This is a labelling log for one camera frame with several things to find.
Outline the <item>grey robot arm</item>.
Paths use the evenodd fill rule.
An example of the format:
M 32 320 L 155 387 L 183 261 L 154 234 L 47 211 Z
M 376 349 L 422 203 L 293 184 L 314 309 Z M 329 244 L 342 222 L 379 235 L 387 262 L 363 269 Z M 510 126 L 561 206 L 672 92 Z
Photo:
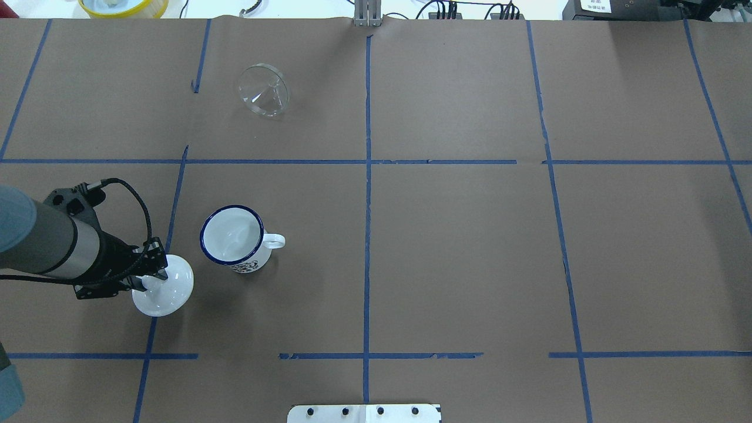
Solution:
M 119 184 L 139 203 L 147 239 L 127 244 L 102 230 L 95 208 L 104 187 Z M 103 179 L 55 190 L 42 203 L 14 186 L 2 186 L 3 280 L 72 286 L 79 300 L 145 292 L 147 279 L 167 280 L 167 254 L 153 235 L 150 214 L 135 189 L 122 179 Z

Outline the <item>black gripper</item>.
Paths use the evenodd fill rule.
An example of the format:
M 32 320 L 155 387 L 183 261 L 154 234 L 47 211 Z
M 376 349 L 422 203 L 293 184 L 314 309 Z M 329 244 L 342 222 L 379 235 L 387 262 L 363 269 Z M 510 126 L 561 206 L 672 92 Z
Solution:
M 73 279 L 78 300 L 105 299 L 121 291 L 146 291 L 146 276 L 167 279 L 167 254 L 160 238 L 149 238 L 142 247 L 105 236 L 94 265 Z

